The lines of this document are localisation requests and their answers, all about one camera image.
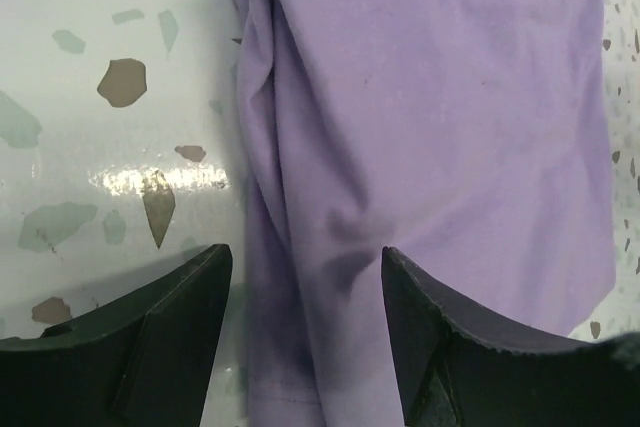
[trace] glossy white surface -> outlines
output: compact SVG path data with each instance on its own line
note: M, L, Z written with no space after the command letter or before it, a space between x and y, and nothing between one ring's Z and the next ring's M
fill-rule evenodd
M582 339L640 328L640 181L632 167L640 157L640 0L605 2L607 109L620 152L619 272L614 292L576 329ZM232 74L241 36L230 0L0 0L0 337L36 337L43 321L78 316L205 246L229 243L233 305L202 421L212 427L246 422L246 165ZM145 65L146 92L126 107L111 104L136 94L98 92L118 59ZM142 89L129 85L140 70L128 65L116 90ZM160 247L143 197L161 209L152 215L156 240L166 230Z

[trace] purple cloth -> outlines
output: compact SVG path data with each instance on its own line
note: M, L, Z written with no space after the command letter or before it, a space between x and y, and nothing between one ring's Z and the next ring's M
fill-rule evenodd
M614 284L602 0L235 0L254 427L402 415L380 254L567 334Z

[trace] lavender fabric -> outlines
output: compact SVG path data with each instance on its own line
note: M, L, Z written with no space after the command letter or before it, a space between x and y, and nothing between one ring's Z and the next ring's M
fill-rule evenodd
M614 284L602 0L235 0L254 427L402 415L385 245L557 334Z

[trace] brown speckle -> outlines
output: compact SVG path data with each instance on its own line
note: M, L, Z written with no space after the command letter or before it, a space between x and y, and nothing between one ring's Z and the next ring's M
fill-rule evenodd
M143 180L142 203L147 214L151 235L160 248L169 229L173 211L176 209L176 197L162 172L156 170Z
M191 162L202 162L207 153L199 145L179 145L175 151Z
M597 339L598 337L600 337L600 322L591 322L589 324L589 327L591 328L591 335L593 336L594 339Z
M109 67L98 85L98 94L111 107L129 107L147 91L147 68L135 59L118 59Z
M71 309L60 297L51 297L31 309L31 319L42 324L55 325L72 318Z

